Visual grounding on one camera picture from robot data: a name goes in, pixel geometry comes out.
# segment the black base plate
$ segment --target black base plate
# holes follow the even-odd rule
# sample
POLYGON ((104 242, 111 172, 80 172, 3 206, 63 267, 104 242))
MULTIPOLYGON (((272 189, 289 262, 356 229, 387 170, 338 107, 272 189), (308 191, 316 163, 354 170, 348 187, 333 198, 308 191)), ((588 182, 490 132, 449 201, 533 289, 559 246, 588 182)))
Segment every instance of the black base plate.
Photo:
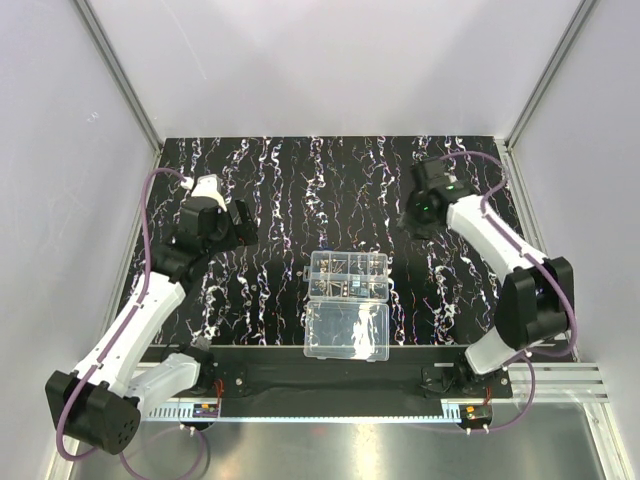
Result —
MULTIPOLYGON (((391 347, 386 362, 318 360, 302 347, 212 347, 224 381, 224 417, 350 417, 440 415, 443 398, 483 399, 456 389, 435 394, 421 386, 440 378, 466 347, 391 347)), ((157 362, 163 346, 145 362, 157 362)), ((501 372, 491 381, 493 398, 511 398, 501 372)))

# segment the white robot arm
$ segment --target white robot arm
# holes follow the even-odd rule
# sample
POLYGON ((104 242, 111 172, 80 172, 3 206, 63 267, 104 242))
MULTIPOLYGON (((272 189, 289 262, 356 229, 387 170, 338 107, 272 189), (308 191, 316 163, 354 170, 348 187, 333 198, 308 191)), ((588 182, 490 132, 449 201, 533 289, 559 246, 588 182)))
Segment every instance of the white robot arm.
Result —
POLYGON ((442 227, 457 232, 484 258, 502 286, 494 326, 466 349, 455 366, 457 380, 481 381, 521 350, 566 332, 569 321, 557 292, 529 258, 551 274, 573 307, 569 262, 562 257, 549 259, 527 244, 488 204, 483 208, 483 198, 469 185, 446 174, 440 159, 418 162, 412 175, 415 188, 400 227, 416 239, 428 239, 442 227))
POLYGON ((144 298, 138 303, 145 275, 96 347, 71 373, 56 371, 49 378, 45 392, 54 424, 79 379, 90 375, 67 417, 64 434, 116 454, 131 442, 140 419, 167 399, 184 390, 210 390, 216 379, 213 355, 195 346, 135 378, 133 373, 162 324, 206 273, 211 257, 257 240, 257 226, 246 204, 236 200, 226 205, 218 177, 200 177, 180 208, 178 225, 152 249, 144 298))

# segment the marble-patterned tabletop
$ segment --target marble-patterned tabletop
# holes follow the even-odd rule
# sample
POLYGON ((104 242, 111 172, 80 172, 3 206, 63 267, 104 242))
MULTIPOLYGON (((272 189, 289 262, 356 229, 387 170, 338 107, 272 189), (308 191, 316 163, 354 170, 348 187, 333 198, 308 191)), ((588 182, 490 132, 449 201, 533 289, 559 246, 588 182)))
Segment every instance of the marble-patterned tabletop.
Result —
MULTIPOLYGON (((305 296, 302 271, 314 250, 380 251, 392 265, 390 339, 395 345, 469 343, 490 327, 499 285, 480 256, 442 230, 414 241, 397 229, 412 189, 417 159, 461 150, 498 156, 491 137, 177 138, 167 140, 160 166, 185 175, 217 173, 223 196, 248 202, 259 244, 218 254, 190 302, 165 322, 154 343, 185 343, 199 335, 219 345, 301 345, 305 296)), ((468 157, 450 171, 479 192, 500 169, 468 157)), ((149 198, 153 242, 176 221, 185 192, 159 176, 149 198)), ((508 189, 491 200, 518 232, 508 189)), ((138 241, 121 298, 142 270, 138 241)))

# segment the white wall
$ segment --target white wall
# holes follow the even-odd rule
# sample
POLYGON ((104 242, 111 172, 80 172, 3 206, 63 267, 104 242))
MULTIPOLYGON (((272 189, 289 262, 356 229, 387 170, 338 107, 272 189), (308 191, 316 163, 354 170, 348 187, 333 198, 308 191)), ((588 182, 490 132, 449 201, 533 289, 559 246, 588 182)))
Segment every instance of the white wall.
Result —
POLYGON ((2 478, 42 478, 45 382, 97 339, 153 162, 71 5, 0 5, 2 478))
POLYGON ((92 0, 161 136, 495 134, 579 0, 92 0))
POLYGON ((636 0, 600 2, 515 152, 549 252, 575 268, 579 349, 640 473, 638 18, 636 0))

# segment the transparent plastic box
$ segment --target transparent plastic box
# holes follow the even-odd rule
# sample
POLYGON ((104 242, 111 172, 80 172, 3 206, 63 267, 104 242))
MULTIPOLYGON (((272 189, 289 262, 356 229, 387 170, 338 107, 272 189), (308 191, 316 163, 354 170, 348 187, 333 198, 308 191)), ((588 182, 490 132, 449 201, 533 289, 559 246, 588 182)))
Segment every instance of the transparent plastic box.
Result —
POLYGON ((389 358, 389 265, 383 253, 316 251, 304 354, 370 362, 389 358))

